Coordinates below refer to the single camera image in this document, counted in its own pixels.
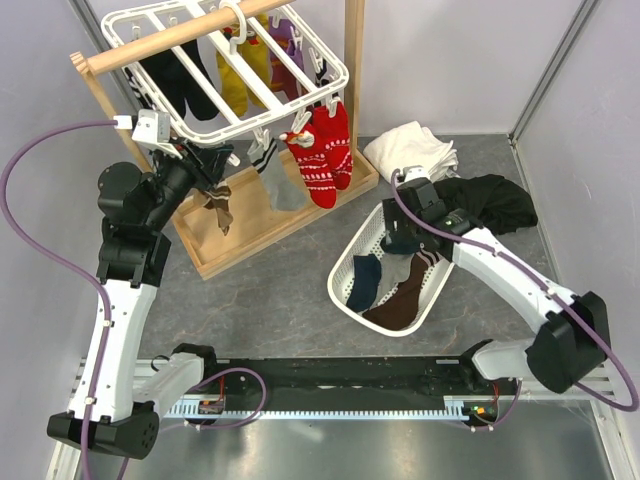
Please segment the white plastic clip hanger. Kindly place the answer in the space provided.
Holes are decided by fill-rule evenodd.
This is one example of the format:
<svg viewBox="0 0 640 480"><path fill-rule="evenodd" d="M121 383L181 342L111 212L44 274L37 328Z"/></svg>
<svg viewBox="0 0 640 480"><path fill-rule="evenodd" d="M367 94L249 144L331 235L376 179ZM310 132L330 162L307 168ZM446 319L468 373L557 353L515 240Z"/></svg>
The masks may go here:
<svg viewBox="0 0 640 480"><path fill-rule="evenodd" d="M171 116L171 133L202 147L213 147L246 133L260 133L265 127L285 117L299 125L308 107L332 100L349 82L344 63L327 47L301 16L288 4L271 4L280 23L290 25L294 46L302 46L314 61L325 59L332 73L330 82L316 87L314 77L302 64L280 46L268 27L265 12L249 14L238 1L163 1L106 14L101 31L110 45L108 56L146 42L155 33L169 37L194 20L227 8L232 22L227 27L204 34L215 50L219 80L213 82L198 50L197 39L182 40L176 45L156 50L145 58L125 57L111 65L91 60L96 74L128 67L144 92L146 109L167 112ZM155 82L140 65L142 59L172 50L189 73L219 109L206 121L197 120L189 109L182 119Z"/></svg>

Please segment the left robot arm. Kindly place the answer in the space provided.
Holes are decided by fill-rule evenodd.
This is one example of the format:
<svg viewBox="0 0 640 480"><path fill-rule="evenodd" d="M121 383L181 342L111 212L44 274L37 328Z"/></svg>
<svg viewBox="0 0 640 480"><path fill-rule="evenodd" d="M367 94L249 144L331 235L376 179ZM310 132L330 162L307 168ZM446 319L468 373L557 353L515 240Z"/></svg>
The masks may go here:
<svg viewBox="0 0 640 480"><path fill-rule="evenodd" d="M151 379L134 384L142 332L171 248L163 229L192 190L217 186L233 153L230 145L177 149L176 156L155 152L152 172L118 162L98 179L96 324L76 393L47 425L50 438L78 449L143 459L177 400L192 388L211 392L219 382L213 347L181 344Z"/></svg>

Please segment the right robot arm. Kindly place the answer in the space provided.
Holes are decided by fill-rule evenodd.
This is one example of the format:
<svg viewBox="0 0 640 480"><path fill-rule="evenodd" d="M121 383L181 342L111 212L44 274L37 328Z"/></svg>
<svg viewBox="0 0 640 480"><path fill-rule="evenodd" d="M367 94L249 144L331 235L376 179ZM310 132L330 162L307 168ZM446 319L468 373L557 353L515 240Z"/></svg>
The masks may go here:
<svg viewBox="0 0 640 480"><path fill-rule="evenodd" d="M531 331L524 340L486 340L471 348L471 360L457 371L465 391L481 393L494 380L530 374L562 394L608 359L607 307L600 296L577 295L533 270L476 216L446 206L427 178L397 176L391 185L383 211L392 246L414 243L440 254L491 288Z"/></svg>

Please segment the red patterned Christmas sock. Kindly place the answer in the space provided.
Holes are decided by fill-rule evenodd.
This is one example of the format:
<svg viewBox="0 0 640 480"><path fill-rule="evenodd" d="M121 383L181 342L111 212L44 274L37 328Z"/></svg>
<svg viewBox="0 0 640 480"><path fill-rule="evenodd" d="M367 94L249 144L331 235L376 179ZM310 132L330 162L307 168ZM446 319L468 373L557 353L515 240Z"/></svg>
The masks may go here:
<svg viewBox="0 0 640 480"><path fill-rule="evenodd" d="M346 190L352 179L353 158L351 155L349 118L344 105L337 103L335 115L331 116L326 106L316 107L312 123L324 142L325 156L338 190Z"/></svg>

